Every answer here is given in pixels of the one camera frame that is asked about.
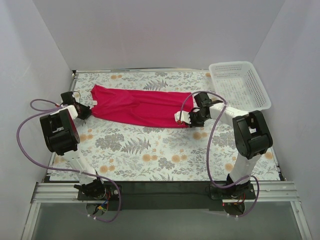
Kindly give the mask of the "white plastic basket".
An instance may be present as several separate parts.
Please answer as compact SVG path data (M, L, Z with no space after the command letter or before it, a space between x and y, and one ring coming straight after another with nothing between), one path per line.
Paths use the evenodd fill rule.
M236 109L252 112L272 104L253 64L248 61L213 63L208 67L215 92Z

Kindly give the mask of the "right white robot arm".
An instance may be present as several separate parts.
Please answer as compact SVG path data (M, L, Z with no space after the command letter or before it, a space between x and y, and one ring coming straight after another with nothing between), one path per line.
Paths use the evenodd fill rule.
M211 92L196 91L191 94L197 105L197 111L189 112L190 127L202 127L205 121L214 119L233 128L234 142L238 155L233 169L227 175L223 185L214 181L210 172L210 147L213 133L209 135L206 150L206 170L210 180L211 194L219 194L231 199L244 199L246 195L257 197L251 184L252 172L257 161L273 145L273 139L264 115L259 110L251 112L228 106L226 100L219 96L210 99Z

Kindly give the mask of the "magenta t shirt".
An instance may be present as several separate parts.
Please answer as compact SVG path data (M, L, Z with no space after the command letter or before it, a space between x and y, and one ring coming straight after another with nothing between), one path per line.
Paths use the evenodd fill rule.
M95 85L91 90L96 105L91 109L96 118L151 128L184 128L175 121L181 107L194 108L189 92L165 92L105 88Z

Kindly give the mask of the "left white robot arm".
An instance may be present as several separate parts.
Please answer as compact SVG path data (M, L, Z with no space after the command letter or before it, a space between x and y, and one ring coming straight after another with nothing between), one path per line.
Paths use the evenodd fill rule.
M39 119L46 146L50 152L62 156L75 171L79 184L74 188L86 197L101 200L106 196L106 187L79 149L81 138L74 123L75 119L86 120L92 111L81 104L72 91L60 96L63 108Z

